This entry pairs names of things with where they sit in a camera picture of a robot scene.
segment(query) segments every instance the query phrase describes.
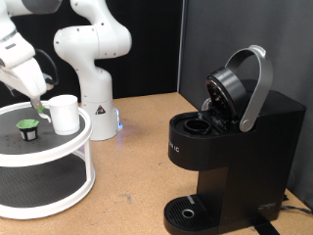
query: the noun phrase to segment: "single-serve coffee machine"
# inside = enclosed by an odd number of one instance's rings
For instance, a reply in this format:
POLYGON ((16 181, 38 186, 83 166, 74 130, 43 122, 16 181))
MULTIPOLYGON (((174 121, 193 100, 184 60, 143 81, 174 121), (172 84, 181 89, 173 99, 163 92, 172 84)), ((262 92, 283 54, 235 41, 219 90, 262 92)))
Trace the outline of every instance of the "single-serve coffee machine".
POLYGON ((199 171, 197 193, 164 209, 170 234, 222 234, 278 218, 305 107, 270 90, 272 79, 263 48, 240 50, 208 76, 202 111, 170 121, 168 157, 199 171), (259 64, 252 88, 236 77, 250 56, 259 64))

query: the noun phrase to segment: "black wall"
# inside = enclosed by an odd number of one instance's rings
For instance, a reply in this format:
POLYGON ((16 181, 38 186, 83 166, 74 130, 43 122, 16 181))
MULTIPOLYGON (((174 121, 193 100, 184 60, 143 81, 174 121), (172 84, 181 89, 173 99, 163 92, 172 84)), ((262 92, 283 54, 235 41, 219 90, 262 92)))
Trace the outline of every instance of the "black wall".
MULTIPOLYGON (((95 63, 112 75, 113 97, 176 91, 182 0, 107 0, 107 4, 112 15, 128 28, 133 40, 129 54, 95 63)), ((60 84, 43 95, 42 99, 60 94, 73 94, 80 98, 77 75, 55 53, 53 38, 60 28, 88 25, 89 22, 72 10, 69 0, 64 0, 59 11, 53 15, 19 16, 12 20, 19 33, 34 48, 46 51, 59 69, 60 84)), ((43 71, 54 75, 44 57, 38 55, 35 58, 43 71)), ((20 101, 28 99, 13 98, 0 83, 0 107, 20 101)))
MULTIPOLYGON (((274 67, 273 90, 307 107, 289 189, 313 209, 313 2, 292 0, 188 1, 181 94, 200 109, 207 75, 238 50, 262 46, 274 67)), ((255 58, 240 78, 257 78, 255 58)))

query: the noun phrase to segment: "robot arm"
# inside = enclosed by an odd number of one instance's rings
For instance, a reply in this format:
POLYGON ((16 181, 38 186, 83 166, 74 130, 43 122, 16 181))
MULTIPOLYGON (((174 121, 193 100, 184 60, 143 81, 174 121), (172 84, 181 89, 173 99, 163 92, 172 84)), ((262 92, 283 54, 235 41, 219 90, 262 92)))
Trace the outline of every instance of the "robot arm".
POLYGON ((49 14, 58 10, 60 0, 0 0, 0 80, 10 91, 28 96, 35 109, 47 91, 44 75, 33 59, 33 47, 17 32, 10 16, 49 14))
POLYGON ((131 35, 112 16, 105 0, 70 0, 70 5, 91 25, 59 30, 54 39, 55 50, 78 75, 82 108, 94 126, 91 140, 109 139, 119 129, 112 100, 112 77, 97 68, 95 60, 126 55, 131 48, 131 35))

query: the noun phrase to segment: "wooden table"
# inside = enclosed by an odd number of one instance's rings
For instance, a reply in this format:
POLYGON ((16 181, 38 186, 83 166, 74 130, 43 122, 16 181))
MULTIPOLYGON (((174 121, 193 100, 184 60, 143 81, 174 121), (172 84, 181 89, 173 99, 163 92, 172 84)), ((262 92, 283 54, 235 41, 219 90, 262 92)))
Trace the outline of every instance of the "wooden table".
MULTIPOLYGON (((44 218, 0 219, 9 234, 168 234, 163 209, 172 199, 196 193, 198 173, 173 164, 167 156, 168 122, 195 111, 178 93, 114 100, 124 129, 114 138, 92 142, 96 182, 74 207, 44 218)), ((306 208, 291 192, 284 205, 306 208)), ((312 235, 313 216, 282 211, 272 222, 281 234, 312 235)), ((257 235, 253 228, 229 234, 257 235)))

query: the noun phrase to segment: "cable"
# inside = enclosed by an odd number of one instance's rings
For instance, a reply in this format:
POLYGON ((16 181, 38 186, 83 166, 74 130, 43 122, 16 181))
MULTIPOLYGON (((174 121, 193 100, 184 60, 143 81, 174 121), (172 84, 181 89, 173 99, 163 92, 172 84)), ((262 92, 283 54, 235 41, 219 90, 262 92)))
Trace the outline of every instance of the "cable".
POLYGON ((43 56, 45 56, 47 59, 48 59, 48 61, 51 63, 51 65, 52 65, 52 67, 53 67, 53 69, 54 69, 54 71, 55 71, 55 74, 56 74, 56 79, 54 80, 54 85, 58 85, 59 84, 59 73, 58 73, 58 69, 57 69, 57 66, 56 66, 56 64, 53 62, 53 60, 51 59, 51 57, 47 54, 47 53, 45 53, 43 50, 40 50, 40 49, 35 49, 35 51, 36 52, 39 52, 39 53, 41 53, 43 56))
POLYGON ((308 210, 308 209, 295 208, 295 207, 291 207, 291 206, 284 206, 284 207, 281 207, 281 211, 286 211, 286 210, 300 210, 300 211, 302 211, 302 212, 306 212, 306 213, 309 213, 309 214, 312 214, 312 215, 313 215, 313 211, 308 210))

